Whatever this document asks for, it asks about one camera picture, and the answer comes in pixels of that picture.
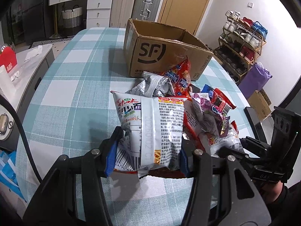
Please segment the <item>right hand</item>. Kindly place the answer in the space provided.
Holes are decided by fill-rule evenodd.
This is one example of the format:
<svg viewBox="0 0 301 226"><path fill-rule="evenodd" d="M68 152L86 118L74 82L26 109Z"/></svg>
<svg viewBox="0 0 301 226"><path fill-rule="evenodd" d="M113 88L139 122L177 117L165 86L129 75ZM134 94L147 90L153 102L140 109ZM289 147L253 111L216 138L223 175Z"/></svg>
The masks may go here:
<svg viewBox="0 0 301 226"><path fill-rule="evenodd" d="M261 188L261 196L266 204L274 202L282 192L284 184L279 181L276 184L265 184Z"/></svg>

